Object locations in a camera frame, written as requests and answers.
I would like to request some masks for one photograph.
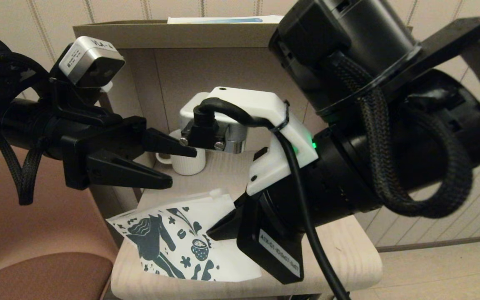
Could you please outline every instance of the chair seat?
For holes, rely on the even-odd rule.
[[[44,255],[0,270],[0,300],[98,300],[112,262],[87,253]]]

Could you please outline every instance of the mug handle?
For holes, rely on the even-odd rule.
[[[165,165],[171,165],[172,164],[171,156],[170,156],[169,159],[164,159],[164,158],[160,157],[159,153],[155,153],[155,157],[157,158],[158,161],[160,161],[160,163],[163,163]]]

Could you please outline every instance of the label sticker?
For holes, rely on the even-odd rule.
[[[274,239],[272,239],[264,230],[260,230],[259,243],[270,252],[280,263],[282,263],[290,272],[297,277],[301,277],[299,262],[286,252]]]

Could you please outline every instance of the screw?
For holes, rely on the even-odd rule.
[[[186,138],[180,138],[179,143],[183,146],[188,146],[188,140]]]
[[[225,143],[224,142],[216,142],[214,144],[214,149],[219,150],[219,151],[223,151],[223,149],[225,149]]]

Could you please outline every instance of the floor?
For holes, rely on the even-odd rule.
[[[480,242],[381,253],[383,278],[353,300],[480,300]]]

